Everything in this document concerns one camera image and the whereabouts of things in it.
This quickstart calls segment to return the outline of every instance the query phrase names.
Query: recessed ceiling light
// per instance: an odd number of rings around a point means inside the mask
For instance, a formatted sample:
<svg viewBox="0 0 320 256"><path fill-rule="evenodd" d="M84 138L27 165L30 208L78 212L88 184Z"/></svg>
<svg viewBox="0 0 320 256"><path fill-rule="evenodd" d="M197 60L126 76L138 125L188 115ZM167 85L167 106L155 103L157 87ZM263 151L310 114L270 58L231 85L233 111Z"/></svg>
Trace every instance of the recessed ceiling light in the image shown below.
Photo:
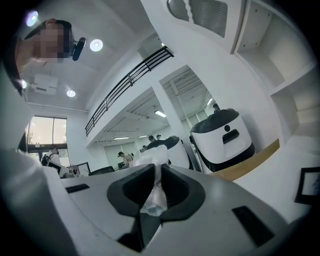
<svg viewBox="0 0 320 256"><path fill-rule="evenodd" d="M102 49L102 46L104 46L104 44L99 39L94 39L90 43L90 49L94 52L100 51Z"/></svg>
<svg viewBox="0 0 320 256"><path fill-rule="evenodd" d="M114 140L126 140L126 139L129 139L129 137L119 137L119 138L114 138Z"/></svg>
<svg viewBox="0 0 320 256"><path fill-rule="evenodd" d="M38 19L38 12L34 10L29 12L29 14L26 17L25 23L28 27L31 27L36 23L37 19Z"/></svg>
<svg viewBox="0 0 320 256"><path fill-rule="evenodd" d="M21 81L21 86L22 86L22 89L26 89L27 88L27 83L26 83L25 80Z"/></svg>
<svg viewBox="0 0 320 256"><path fill-rule="evenodd" d="M160 117L163 117L163 118L166 117L166 115L164 113L160 112L159 110L155 111L154 113L159 115Z"/></svg>
<svg viewBox="0 0 320 256"><path fill-rule="evenodd" d="M74 90L68 90L67 92L66 92L66 95L68 95L69 97L74 97L74 96L76 96L76 93L75 93L75 91Z"/></svg>

